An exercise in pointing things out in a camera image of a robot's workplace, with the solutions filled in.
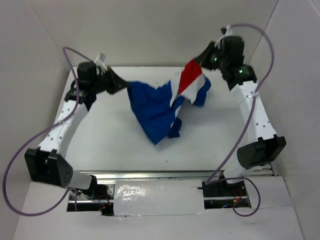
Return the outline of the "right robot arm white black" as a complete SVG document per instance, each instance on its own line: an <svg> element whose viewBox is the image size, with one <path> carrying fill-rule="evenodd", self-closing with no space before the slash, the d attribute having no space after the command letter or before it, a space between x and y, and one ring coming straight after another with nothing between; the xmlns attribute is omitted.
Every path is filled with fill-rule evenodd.
<svg viewBox="0 0 320 240"><path fill-rule="evenodd" d="M240 36L223 36L210 42L195 58L205 69L221 72L245 120L235 146L226 157L231 165L226 169L220 166L214 172L222 179L218 190L223 196L230 196L236 189L235 183L247 177L255 167L273 162L287 143L284 136L278 136L267 116L255 71L244 63L244 46Z"/></svg>

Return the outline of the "blue white red jacket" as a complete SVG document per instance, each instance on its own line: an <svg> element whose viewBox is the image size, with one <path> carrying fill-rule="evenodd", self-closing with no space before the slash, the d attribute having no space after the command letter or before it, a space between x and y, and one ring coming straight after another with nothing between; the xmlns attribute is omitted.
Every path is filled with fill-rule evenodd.
<svg viewBox="0 0 320 240"><path fill-rule="evenodd" d="M180 137L182 120L178 113L184 101L203 107L211 86L200 64L191 60L164 85L154 88L141 81L132 81L127 94L142 130L157 145L165 138Z"/></svg>

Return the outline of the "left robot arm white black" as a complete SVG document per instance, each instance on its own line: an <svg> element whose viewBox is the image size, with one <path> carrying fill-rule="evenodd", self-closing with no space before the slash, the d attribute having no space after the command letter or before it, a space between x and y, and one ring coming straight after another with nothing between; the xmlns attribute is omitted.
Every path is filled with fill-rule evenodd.
<svg viewBox="0 0 320 240"><path fill-rule="evenodd" d="M24 158L32 181L78 189L86 199L92 200L99 193L97 178L74 170L66 160L67 150L97 94L107 92L113 95L129 87L130 83L102 63L81 62L76 70L77 79L64 97L56 126L37 148L27 149Z"/></svg>

